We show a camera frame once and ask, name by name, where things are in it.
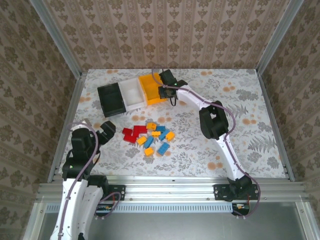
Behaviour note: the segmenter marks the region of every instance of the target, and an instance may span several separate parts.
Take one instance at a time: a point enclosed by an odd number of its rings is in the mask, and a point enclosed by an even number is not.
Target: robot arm
[[[189,85],[184,85],[183,88],[192,91],[192,89]],[[223,128],[223,130],[228,132],[228,121],[227,121],[227,118],[225,117],[226,115],[224,115],[224,116],[219,115],[219,117],[217,116],[216,117],[216,118],[218,118],[217,120],[212,119],[211,118],[211,111],[214,109],[214,107],[212,107],[210,104],[207,104],[207,103],[204,103],[203,101],[200,101],[197,97],[195,97],[189,91],[179,89],[176,91],[176,96],[177,96],[177,99],[185,102],[186,104],[192,106],[194,109],[199,111],[201,131],[207,139],[212,138],[210,131],[217,132],[217,130],[214,129],[217,126],[220,126],[221,128]],[[222,110],[223,113],[221,113],[221,112],[217,113],[218,110],[217,109],[214,109],[214,110],[216,111],[216,115],[217,114],[224,114],[223,110]],[[225,166],[228,178],[231,179],[232,181],[236,181],[236,179],[242,178],[244,176],[244,174],[239,170],[239,168],[234,163],[234,160],[233,160],[233,158],[227,148],[227,145],[224,141],[225,135],[226,135],[226,133],[223,133],[220,136],[218,136],[218,135],[213,136],[213,138],[214,138],[213,143],[218,147],[220,155],[224,158],[224,162],[225,162],[224,166]],[[235,153],[235,150],[230,143],[229,136],[227,136],[226,139],[227,139],[229,147],[231,148],[232,154],[236,159],[237,164],[241,167],[241,163],[239,162],[238,157]]]
[[[227,135],[225,141],[225,136],[229,131],[229,123],[225,111],[220,107],[208,104],[211,101],[204,99],[198,93],[194,92],[185,81],[177,81],[170,70],[163,71],[159,75],[164,84],[164,86],[158,88],[160,98],[175,98],[198,110],[200,128],[203,135],[207,139],[212,139],[213,143],[219,149],[220,155],[224,160],[227,179],[229,181],[228,192],[223,193],[222,198],[226,201],[232,201],[247,196],[252,187],[252,180],[240,171],[240,168],[243,168],[232,147],[229,135]],[[213,102],[213,104],[222,106],[220,101]]]
[[[103,132],[97,131],[98,151],[100,146],[106,144],[115,134],[116,127],[110,121],[101,125]],[[62,199],[55,228],[50,240],[87,240],[88,231],[96,212],[96,207],[103,197],[108,195],[108,180],[103,175],[90,175],[94,163],[91,162],[75,183],[75,178],[87,164],[95,148],[95,138],[90,130],[82,124],[72,129],[72,157],[68,154],[62,167]],[[61,219],[64,217],[62,232],[60,232]]]

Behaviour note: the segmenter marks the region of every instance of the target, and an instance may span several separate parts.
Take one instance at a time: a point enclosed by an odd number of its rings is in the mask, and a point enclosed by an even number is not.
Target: toy brick
[[[175,134],[171,131],[165,136],[165,139],[167,139],[170,142],[172,139],[174,139],[174,137]]]
[[[161,135],[161,132],[160,131],[153,131],[151,132],[151,136],[154,137],[154,138],[157,138]]]
[[[138,126],[135,125],[133,126],[133,136],[135,137],[139,137],[139,134],[146,134],[148,132],[147,127],[146,126]]]
[[[166,138],[166,135],[169,133],[170,131],[168,129],[166,129],[163,133],[161,133],[161,135],[159,136],[159,139],[161,141],[163,141]]]
[[[132,129],[125,127],[125,128],[122,130],[122,133],[123,133],[124,135],[131,135],[131,134],[132,134]]]
[[[141,146],[147,141],[147,138],[145,136],[142,136],[136,140],[136,142]]]
[[[150,145],[154,142],[154,137],[153,136],[149,136],[146,140],[146,142],[144,143],[143,147],[145,149],[149,148]]]
[[[170,145],[168,144],[168,143],[163,143],[162,144],[162,146],[158,149],[158,154],[160,154],[160,155],[164,155],[165,154],[165,152],[168,150],[168,148],[170,147]]]
[[[123,140],[126,141],[126,142],[134,144],[137,141],[137,138],[135,136],[124,135]]]
[[[157,128],[157,124],[155,124],[154,122],[149,122],[146,124],[146,128],[155,131]]]
[[[149,157],[150,155],[154,154],[154,149],[152,147],[148,147],[147,149],[144,150],[144,154]]]
[[[165,126],[156,126],[155,130],[163,133],[166,130],[166,127]]]

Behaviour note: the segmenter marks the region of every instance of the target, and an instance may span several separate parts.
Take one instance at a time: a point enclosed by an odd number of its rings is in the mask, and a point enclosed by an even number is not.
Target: red block
[[[132,129],[130,129],[130,128],[124,128],[124,129],[122,130],[122,133],[123,133],[124,135],[131,135],[131,134],[132,134]]]
[[[124,135],[123,140],[126,141],[126,142],[134,144],[137,141],[137,138],[135,136]]]
[[[138,126],[135,125],[133,126],[133,136],[134,137],[139,137],[139,134],[146,134],[148,132],[148,129],[146,126]]]

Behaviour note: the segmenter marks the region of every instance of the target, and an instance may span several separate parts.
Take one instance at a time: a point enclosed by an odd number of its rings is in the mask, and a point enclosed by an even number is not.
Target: wall
[[[36,11],[0,1],[0,239],[23,236],[46,182],[74,89]]]
[[[262,75],[298,181],[320,223],[320,1],[305,0]]]
[[[45,0],[83,71],[254,69],[289,0]]]

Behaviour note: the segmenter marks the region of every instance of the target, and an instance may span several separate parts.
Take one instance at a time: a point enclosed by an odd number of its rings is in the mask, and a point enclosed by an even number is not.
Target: floral tablecloth
[[[77,106],[75,121],[88,118],[93,127],[110,120],[116,134],[101,147],[101,158],[91,174],[126,176],[226,177],[225,162],[213,139],[200,130],[198,111],[182,101],[170,101],[105,118],[97,88],[150,74],[150,69],[91,69]],[[274,138],[256,71],[253,69],[172,69],[177,80],[185,80],[197,93],[229,108],[236,118],[230,135],[235,152],[245,170],[253,177],[284,178],[284,168]],[[228,116],[229,128],[232,119]],[[161,156],[144,156],[143,146],[123,141],[123,128],[155,122],[175,133],[170,148]],[[66,154],[71,149],[71,136]],[[162,142],[155,139],[157,150]]]

